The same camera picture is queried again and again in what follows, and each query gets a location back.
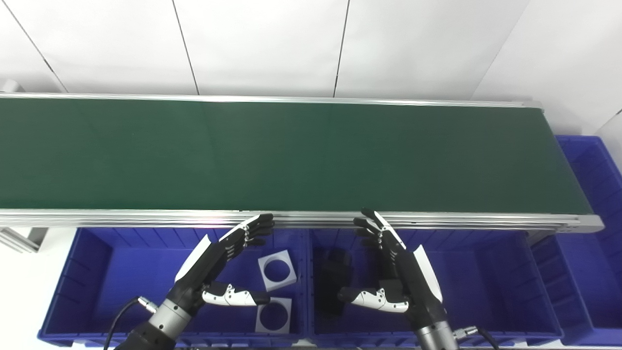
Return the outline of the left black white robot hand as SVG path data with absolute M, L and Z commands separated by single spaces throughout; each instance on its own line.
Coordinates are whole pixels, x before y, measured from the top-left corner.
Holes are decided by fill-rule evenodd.
M 216 242 L 202 239 L 189 254 L 175 277 L 165 301 L 174 310 L 196 316 L 204 304 L 222 306 L 258 306 L 270 302 L 266 292 L 253 292 L 216 281 L 231 261 L 249 246 L 265 244 L 264 236 L 273 232 L 274 217 L 260 213 L 246 219 L 222 235 Z

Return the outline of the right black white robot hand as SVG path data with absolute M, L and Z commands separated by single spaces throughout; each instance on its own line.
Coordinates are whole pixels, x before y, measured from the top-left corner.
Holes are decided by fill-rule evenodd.
M 353 219 L 356 235 L 362 244 L 372 248 L 380 258 L 380 271 L 385 275 L 378 288 L 343 287 L 337 298 L 380 312 L 402 313 L 414 332 L 440 330 L 447 322 L 442 300 L 432 290 L 414 252 L 397 234 L 395 228 L 375 210 L 363 208 L 362 217 Z

